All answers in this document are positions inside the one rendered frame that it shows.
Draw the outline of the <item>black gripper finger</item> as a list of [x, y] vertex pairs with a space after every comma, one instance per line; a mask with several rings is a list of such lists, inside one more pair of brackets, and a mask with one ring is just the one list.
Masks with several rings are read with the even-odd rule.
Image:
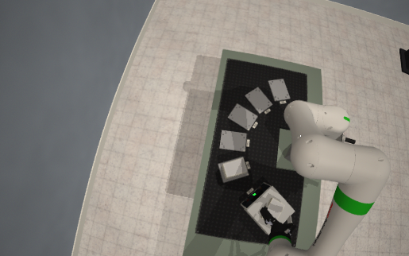
[[[266, 203], [264, 205], [263, 208], [261, 208], [260, 213], [264, 219], [265, 224], [270, 224], [272, 225], [272, 222], [275, 220], [276, 223], [280, 223], [279, 221], [277, 221], [276, 218], [274, 218], [271, 213], [268, 211], [268, 203]], [[268, 214], [267, 214], [268, 213]]]
[[287, 218], [287, 224], [284, 224], [287, 228], [291, 228], [292, 227], [292, 229], [291, 230], [289, 230], [289, 234], [291, 235], [292, 234], [292, 232], [293, 232], [293, 230], [296, 228], [296, 225], [293, 225], [293, 223], [292, 223], [292, 219], [291, 219], [291, 216], [289, 216], [288, 218]]

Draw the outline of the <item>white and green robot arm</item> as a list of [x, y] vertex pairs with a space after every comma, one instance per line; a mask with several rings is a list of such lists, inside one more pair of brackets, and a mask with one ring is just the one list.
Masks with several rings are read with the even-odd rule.
[[337, 256], [385, 186], [390, 162], [380, 149], [354, 145], [355, 140], [343, 135], [350, 120], [341, 107], [296, 100], [286, 106], [284, 119], [291, 130], [294, 170], [338, 186], [308, 250], [292, 247], [289, 229], [277, 228], [269, 234], [266, 256]]

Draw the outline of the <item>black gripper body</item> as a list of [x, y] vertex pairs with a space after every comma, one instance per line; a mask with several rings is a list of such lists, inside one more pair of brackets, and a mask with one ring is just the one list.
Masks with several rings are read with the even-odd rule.
[[285, 225], [283, 225], [282, 223], [276, 223], [276, 221], [273, 221], [272, 225], [271, 225], [271, 231], [273, 231], [274, 229], [277, 229], [277, 228], [283, 228], [283, 229], [287, 230], [287, 227]]

